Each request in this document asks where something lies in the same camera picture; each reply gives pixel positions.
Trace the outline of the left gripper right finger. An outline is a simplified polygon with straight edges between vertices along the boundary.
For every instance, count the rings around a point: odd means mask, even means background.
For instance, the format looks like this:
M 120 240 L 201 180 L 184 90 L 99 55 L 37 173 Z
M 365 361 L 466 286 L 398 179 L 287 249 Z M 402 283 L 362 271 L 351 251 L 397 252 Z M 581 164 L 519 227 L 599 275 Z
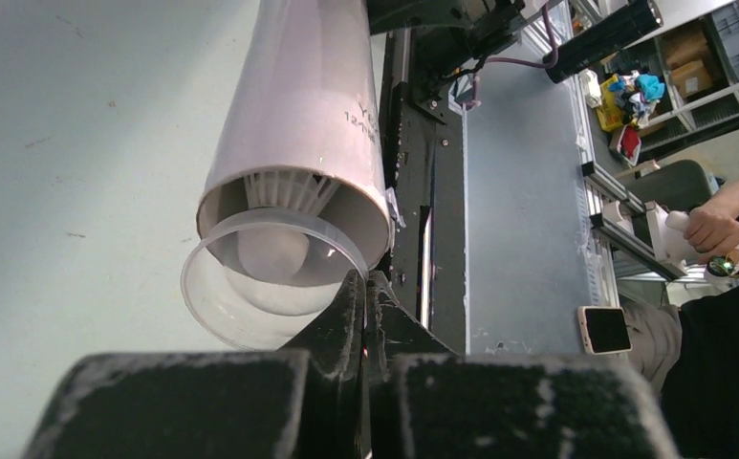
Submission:
M 378 458 L 675 458 L 650 386 L 625 361 L 458 355 L 386 277 L 366 284 L 364 363 Z

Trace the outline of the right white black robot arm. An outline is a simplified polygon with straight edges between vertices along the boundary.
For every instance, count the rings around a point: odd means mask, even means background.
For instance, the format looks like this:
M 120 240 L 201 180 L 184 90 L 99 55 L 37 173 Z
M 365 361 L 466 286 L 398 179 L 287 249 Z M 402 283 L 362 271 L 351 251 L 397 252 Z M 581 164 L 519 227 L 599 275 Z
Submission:
M 497 54 L 537 16 L 550 26 L 555 1 L 369 1 L 372 34 L 416 29 L 415 75 L 422 89 L 435 92 L 460 77 L 479 72 L 487 63 L 502 62 Z M 654 1 L 629 1 L 586 31 L 555 43 L 539 62 L 554 83 L 581 72 L 663 25 Z

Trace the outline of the white shuttlecock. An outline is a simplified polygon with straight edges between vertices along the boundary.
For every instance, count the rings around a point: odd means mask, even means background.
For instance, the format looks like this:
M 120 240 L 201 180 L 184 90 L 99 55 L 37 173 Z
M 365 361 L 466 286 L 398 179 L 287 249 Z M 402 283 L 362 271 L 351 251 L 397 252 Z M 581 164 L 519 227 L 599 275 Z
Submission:
M 269 170 L 244 178 L 250 208 L 284 209 L 317 216 L 339 188 L 331 178 L 303 170 Z M 268 224 L 261 229 L 244 229 L 237 235 L 238 255 L 252 278 L 286 284 L 306 261 L 310 240 L 296 230 Z

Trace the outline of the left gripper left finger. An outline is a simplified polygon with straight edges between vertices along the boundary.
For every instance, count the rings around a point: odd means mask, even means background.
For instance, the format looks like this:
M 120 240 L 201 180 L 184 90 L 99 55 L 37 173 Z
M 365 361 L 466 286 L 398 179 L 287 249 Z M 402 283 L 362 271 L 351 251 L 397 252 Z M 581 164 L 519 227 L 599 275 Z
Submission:
M 98 354 L 64 376 L 28 458 L 359 458 L 366 283 L 274 351 Z

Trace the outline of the operator bare hand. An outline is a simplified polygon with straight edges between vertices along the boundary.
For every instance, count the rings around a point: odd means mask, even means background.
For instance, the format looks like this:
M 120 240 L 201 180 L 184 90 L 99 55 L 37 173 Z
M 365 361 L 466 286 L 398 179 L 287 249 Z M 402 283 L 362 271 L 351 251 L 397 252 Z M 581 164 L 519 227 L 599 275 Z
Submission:
M 688 214 L 687 243 L 703 261 L 725 256 L 739 245 L 739 197 L 716 194 Z

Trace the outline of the white shuttlecock tube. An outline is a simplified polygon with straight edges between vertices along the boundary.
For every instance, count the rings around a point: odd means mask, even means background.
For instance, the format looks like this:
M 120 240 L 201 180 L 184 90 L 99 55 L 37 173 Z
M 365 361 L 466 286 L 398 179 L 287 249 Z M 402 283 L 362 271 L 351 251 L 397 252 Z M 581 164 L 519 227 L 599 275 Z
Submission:
M 212 228 L 247 202 L 254 172 L 301 169 L 338 189 L 320 217 L 375 267 L 390 245 L 367 9 L 361 1 L 260 4 L 196 214 Z

